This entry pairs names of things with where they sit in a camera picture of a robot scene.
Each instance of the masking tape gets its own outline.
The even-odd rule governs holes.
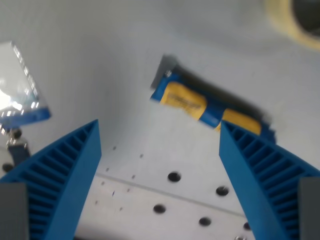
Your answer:
[[[275,27],[298,43],[320,51],[320,37],[305,31],[298,23],[294,0],[265,0],[267,15]]]

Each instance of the yellow and blue package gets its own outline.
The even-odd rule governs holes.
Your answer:
[[[201,89],[184,82],[183,77],[173,73],[164,76],[151,96],[160,104],[183,109],[196,120],[220,131],[221,121],[242,127],[275,143],[275,133],[269,125],[239,112],[229,103],[219,101]]]

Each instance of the yellow label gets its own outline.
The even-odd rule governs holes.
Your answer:
[[[260,135],[261,133],[261,124],[257,120],[235,110],[227,108],[223,113],[222,120],[244,128],[256,135]],[[220,128],[221,123],[215,129],[220,131]]]
[[[178,82],[168,83],[160,103],[175,108],[182,108],[197,120],[199,120],[207,107],[207,100],[204,96]]]

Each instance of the mounting hole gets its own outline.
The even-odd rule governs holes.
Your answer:
[[[207,216],[200,218],[199,224],[203,227],[207,227],[211,224],[211,219]]]
[[[14,166],[11,163],[4,163],[2,165],[2,170],[6,173],[10,172],[12,169],[14,169]]]
[[[250,230],[251,230],[251,227],[250,227],[250,225],[249,225],[248,222],[246,222],[245,224],[243,224],[243,229],[244,229],[244,230],[247,230],[247,231],[250,231]]]
[[[181,180],[181,174],[177,171],[173,171],[173,172],[169,173],[168,179],[169,179],[169,181],[174,182],[174,183],[179,182]]]
[[[219,196],[226,196],[229,193],[229,188],[227,188],[226,186],[220,186],[216,189],[216,194],[218,194]]]
[[[157,204],[153,207],[153,211],[157,214],[163,214],[166,211],[166,207],[162,204]]]

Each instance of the tape roll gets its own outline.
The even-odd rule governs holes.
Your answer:
[[[265,0],[265,7],[280,32],[320,51],[320,0]]]

